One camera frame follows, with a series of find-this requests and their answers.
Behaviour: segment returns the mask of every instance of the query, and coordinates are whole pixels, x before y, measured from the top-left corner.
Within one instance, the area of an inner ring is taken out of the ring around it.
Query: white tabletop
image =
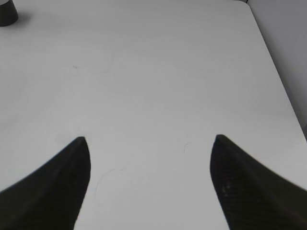
[[[0,28],[0,189],[85,136],[76,230],[227,230],[215,136],[306,188],[307,144],[248,5],[14,0]]]

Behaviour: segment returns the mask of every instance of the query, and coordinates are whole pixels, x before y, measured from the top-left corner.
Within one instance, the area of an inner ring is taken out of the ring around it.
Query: black cylinder
[[[11,25],[17,20],[18,13],[12,0],[0,5],[0,26]]]

